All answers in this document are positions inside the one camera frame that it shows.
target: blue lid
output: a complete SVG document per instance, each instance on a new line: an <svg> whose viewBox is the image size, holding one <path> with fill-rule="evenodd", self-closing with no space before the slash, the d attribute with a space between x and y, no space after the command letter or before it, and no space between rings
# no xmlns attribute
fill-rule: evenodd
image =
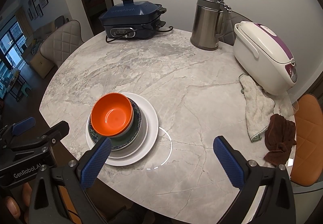
<svg viewBox="0 0 323 224"><path fill-rule="evenodd" d="M103 16L105 19L120 16L148 15L158 10L161 5L147 1L134 2L122 0L123 3L112 6Z"/></svg>

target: teal plastic stool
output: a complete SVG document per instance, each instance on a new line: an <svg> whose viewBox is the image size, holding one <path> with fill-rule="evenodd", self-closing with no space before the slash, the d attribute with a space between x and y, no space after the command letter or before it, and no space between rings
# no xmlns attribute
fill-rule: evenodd
<svg viewBox="0 0 323 224"><path fill-rule="evenodd" d="M21 87L21 92L27 97L28 94L26 93L26 88L29 88L31 90L31 86L27 84L27 82L25 82L23 84L23 86Z"/></svg>

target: white rice cooker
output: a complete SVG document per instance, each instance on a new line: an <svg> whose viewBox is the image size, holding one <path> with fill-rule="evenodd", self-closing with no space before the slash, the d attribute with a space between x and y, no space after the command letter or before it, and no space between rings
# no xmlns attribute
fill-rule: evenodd
<svg viewBox="0 0 323 224"><path fill-rule="evenodd" d="M269 28L242 21L235 24L233 51L249 75L272 95L281 95L297 81L294 57L285 43Z"/></svg>

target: purple stripe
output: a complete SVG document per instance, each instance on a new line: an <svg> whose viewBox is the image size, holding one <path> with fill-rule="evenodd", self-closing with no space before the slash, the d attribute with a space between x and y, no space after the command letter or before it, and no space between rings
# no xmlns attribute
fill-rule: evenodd
<svg viewBox="0 0 323 224"><path fill-rule="evenodd" d="M264 30L267 34L269 34L270 36L271 36L271 38L272 39L274 39L276 42L277 42L277 44L279 44L280 45L280 47L284 50L284 52L286 53L286 55L287 55L287 57L289 58L289 59L292 59L293 58L293 54L292 54L292 52L289 50L289 48L287 47L287 45L283 42L283 40L282 39L280 39L278 36L273 36L273 35L271 35L270 33L268 33L265 29L263 29L262 27L261 27L261 24L258 24L258 23L254 23L255 25L257 25L257 26L259 26L262 30Z"/></svg>

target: dish rag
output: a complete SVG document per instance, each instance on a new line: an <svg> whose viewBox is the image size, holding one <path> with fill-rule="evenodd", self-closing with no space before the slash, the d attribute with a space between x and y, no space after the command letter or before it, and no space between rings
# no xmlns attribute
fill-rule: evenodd
<svg viewBox="0 0 323 224"><path fill-rule="evenodd" d="M269 152L264 160L274 166L285 165L295 141L296 126L293 121L286 120L279 114L270 118L269 127L265 132L264 143Z"/></svg>
<svg viewBox="0 0 323 224"><path fill-rule="evenodd" d="M264 95L261 87L250 76L241 74L239 81L246 101L245 118L248 135L251 142L255 142L261 140L261 134L268 128L275 102Z"/></svg>

